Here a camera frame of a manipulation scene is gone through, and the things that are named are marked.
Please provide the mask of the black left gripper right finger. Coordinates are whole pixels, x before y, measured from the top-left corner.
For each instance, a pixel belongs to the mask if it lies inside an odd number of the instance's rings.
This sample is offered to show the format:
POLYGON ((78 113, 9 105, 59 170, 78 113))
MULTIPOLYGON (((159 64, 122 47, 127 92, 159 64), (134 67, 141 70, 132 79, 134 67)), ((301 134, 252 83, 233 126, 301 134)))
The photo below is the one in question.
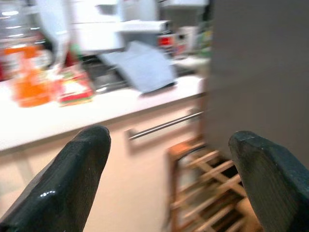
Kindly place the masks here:
POLYGON ((229 139, 232 160, 266 232, 309 230, 309 171, 285 147, 251 131, 229 139))

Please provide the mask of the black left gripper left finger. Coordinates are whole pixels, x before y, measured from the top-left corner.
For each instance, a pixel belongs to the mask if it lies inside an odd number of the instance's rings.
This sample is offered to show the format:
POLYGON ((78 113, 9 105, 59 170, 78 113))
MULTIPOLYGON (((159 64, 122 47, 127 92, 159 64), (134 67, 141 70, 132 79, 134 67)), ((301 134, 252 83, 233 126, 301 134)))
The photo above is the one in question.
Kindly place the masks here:
POLYGON ((0 219, 2 232, 82 232, 111 149, 101 125, 80 131, 0 219))

